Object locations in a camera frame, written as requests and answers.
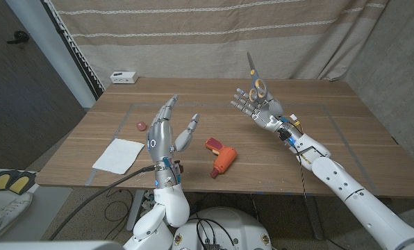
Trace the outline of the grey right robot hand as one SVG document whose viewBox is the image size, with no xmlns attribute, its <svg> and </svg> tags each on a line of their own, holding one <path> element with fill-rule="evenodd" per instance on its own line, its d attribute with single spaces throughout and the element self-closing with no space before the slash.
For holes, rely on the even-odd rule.
<svg viewBox="0 0 414 250">
<path fill-rule="evenodd" d="M 271 132 L 279 130 L 282 124 L 280 117 L 283 115 L 283 107 L 277 99 L 268 93 L 263 100 L 251 102 L 244 90 L 238 88 L 236 91 L 238 93 L 234 95 L 236 101 L 231 101 L 233 106 L 250 116 L 261 128 Z"/>
</svg>

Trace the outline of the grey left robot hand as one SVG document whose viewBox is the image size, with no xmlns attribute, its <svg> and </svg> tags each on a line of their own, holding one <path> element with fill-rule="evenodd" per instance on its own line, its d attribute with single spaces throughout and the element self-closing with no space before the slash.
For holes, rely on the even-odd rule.
<svg viewBox="0 0 414 250">
<path fill-rule="evenodd" d="M 170 119 L 174 104 L 178 100 L 175 94 L 169 101 L 163 105 L 154 119 L 150 129 L 147 132 L 147 151 L 151 159 L 162 167 L 170 167 L 175 151 L 182 152 L 188 148 L 192 135 L 197 127 L 200 115 L 195 114 L 187 128 L 173 142 L 173 132 L 170 125 Z"/>
</svg>

